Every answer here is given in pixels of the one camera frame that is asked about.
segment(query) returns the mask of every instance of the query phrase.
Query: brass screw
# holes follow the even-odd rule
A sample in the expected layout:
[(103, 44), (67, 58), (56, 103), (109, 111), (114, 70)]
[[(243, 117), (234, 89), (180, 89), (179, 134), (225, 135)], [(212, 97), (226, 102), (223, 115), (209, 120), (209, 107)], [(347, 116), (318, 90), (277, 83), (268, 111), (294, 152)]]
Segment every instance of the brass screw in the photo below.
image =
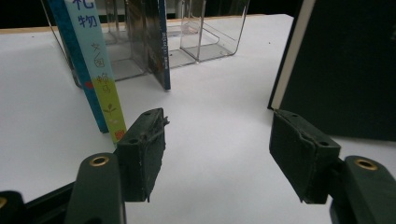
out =
[(96, 157), (96, 158), (93, 158), (92, 160), (90, 160), (90, 165), (91, 166), (103, 166), (106, 163), (108, 163), (108, 161), (109, 161), (108, 157), (104, 157), (104, 156)]
[(0, 197), (0, 209), (2, 209), (7, 204), (7, 198)]
[(378, 167), (372, 161), (367, 161), (364, 159), (357, 159), (357, 160), (355, 160), (355, 164), (357, 164), (360, 168), (363, 168), (366, 170), (370, 170), (370, 171), (378, 170)]

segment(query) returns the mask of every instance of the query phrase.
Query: book spine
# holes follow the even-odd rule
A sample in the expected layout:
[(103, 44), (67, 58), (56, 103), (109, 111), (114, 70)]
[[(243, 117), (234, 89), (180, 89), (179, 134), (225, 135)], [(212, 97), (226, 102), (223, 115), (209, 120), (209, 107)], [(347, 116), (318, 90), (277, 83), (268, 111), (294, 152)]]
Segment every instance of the book spine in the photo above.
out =
[(64, 0), (113, 143), (126, 132), (120, 100), (94, 0)]
[(158, 0), (158, 11), (160, 15), (160, 32), (163, 52), (163, 84), (166, 91), (171, 89), (169, 54), (168, 54), (168, 35), (166, 28), (166, 3), (165, 0)]
[(59, 28), (59, 32), (64, 42), (65, 50), (70, 54), (70, 58), (76, 70), (78, 80), (84, 90), (91, 111), (99, 127), (100, 132), (108, 133), (105, 117), (99, 105), (95, 90), (93, 89), (87, 65), (84, 62), (81, 48), (79, 47), (76, 33), (66, 9), (64, 0), (48, 0), (49, 7)]

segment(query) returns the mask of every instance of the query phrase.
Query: green book spine label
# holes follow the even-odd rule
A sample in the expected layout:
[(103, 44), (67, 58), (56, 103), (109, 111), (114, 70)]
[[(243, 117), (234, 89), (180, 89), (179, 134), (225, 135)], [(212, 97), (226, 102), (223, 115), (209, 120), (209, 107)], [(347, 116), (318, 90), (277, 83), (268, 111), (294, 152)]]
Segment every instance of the green book spine label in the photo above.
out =
[(120, 99), (94, 0), (64, 0), (113, 143), (126, 133)]

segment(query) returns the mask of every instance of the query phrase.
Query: white table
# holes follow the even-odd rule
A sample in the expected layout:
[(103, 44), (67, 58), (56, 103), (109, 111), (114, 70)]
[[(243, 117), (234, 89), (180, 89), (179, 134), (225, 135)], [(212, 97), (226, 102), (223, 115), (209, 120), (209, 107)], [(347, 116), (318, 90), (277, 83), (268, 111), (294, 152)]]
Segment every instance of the white table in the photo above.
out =
[[(292, 18), (247, 17), (237, 53), (117, 83), (129, 127), (163, 107), (163, 166), (151, 203), (127, 203), (128, 223), (331, 223), (326, 205), (300, 203), (268, 149), (266, 109)], [(396, 175), (396, 143), (334, 137)], [(0, 35), (0, 190), (29, 202), (75, 180), (91, 154), (113, 152), (51, 33)]]

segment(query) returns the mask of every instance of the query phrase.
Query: tabletop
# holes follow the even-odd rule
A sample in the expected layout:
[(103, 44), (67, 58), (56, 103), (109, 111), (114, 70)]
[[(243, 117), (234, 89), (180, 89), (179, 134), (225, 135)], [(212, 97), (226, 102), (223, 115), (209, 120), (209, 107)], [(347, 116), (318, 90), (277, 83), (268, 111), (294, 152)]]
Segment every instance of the tabletop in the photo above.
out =
[[(327, 204), (300, 203), (269, 153), (266, 108), (292, 17), (247, 17), (234, 56), (117, 82), (127, 127), (162, 107), (166, 150), (150, 203), (127, 203), (128, 223), (331, 223)], [(334, 136), (396, 175), (396, 143)], [(50, 32), (0, 35), (0, 190), (26, 202), (76, 179), (79, 164), (113, 152)]]

